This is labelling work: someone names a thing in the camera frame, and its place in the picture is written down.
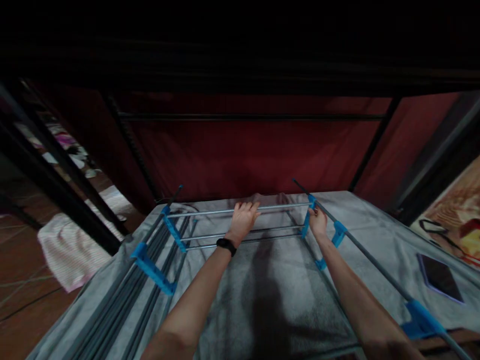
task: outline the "red curtain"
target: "red curtain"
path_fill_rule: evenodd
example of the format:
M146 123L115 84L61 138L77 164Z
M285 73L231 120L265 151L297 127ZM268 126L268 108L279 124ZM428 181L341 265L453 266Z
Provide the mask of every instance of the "red curtain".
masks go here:
M98 92L40 86L67 130L141 211L154 206L140 170ZM286 95L117 93L122 111L189 114L383 114L385 98ZM356 193L381 208L443 120L457 93L404 99ZM131 122L135 141L159 190L182 201L346 190L378 122L159 121Z

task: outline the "smartphone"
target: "smartphone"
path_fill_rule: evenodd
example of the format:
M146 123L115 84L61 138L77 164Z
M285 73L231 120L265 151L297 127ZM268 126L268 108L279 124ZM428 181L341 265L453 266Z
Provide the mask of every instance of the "smartphone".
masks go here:
M417 257L426 286L454 302L464 304L464 299L450 268L443 262L426 255L417 254Z

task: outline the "gray blanket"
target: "gray blanket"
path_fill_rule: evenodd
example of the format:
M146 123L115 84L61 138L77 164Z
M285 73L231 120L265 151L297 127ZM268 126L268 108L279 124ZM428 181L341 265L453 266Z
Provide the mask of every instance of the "gray blanket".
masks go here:
M447 329L466 328L480 331L480 276L474 269L412 233L388 215L347 191L314 193L317 199L341 221L414 298L424 304ZM304 194L255 195L262 205L307 202ZM174 204L173 209L206 211L233 208L236 199ZM84 287L82 293L45 335L29 359L60 359L108 291L121 266L128 260L139 239L148 231L160 213L157 206L124 242L120 251ZM290 210L297 223L305 218L306 207ZM199 216L194 236L226 232L231 214ZM291 225L280 210L260 216L255 229ZM333 236L331 221L328 234ZM248 238L264 238L294 234L295 230L250 234ZM215 238L200 240L212 244ZM314 255L321 259L318 246L309 231L307 241ZM168 245L157 262L161 267ZM373 295L399 323L410 320L404 300L365 256L345 238L339 251ZM183 266L172 307L188 287L213 249L192 250ZM458 284L465 304L455 303L425 286L417 253L447 263ZM170 269L174 277L180 254ZM128 316L109 359L123 353L138 322L154 284L149 279ZM158 329L167 301L161 294L148 322L136 358ZM337 301L328 270L320 274L305 245L298 238L284 238L242 245L228 266L200 338L198 359L302 358L333 349L349 348L357 343L349 323Z

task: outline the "forearm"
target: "forearm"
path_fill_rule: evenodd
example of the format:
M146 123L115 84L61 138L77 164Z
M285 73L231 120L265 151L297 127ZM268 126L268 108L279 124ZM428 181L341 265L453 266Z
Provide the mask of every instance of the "forearm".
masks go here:
M315 236L315 239L341 305L364 349L375 349L376 354L373 357L380 355L382 351L389 352L389 349L395 348L395 352L422 359L422 355L411 346L399 325L350 269L333 243L326 236Z
M143 359L191 359L232 255L218 247L197 273L148 345Z

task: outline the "pink striped cloth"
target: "pink striped cloth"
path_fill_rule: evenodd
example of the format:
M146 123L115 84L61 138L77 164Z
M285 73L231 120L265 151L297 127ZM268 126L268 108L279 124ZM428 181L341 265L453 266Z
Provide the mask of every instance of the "pink striped cloth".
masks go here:
M118 216L127 217L135 208L115 186L100 193L107 205ZM122 241L124 237L97 208L85 202L108 229ZM69 293L83 286L111 256L64 213L55 215L38 232L48 268Z

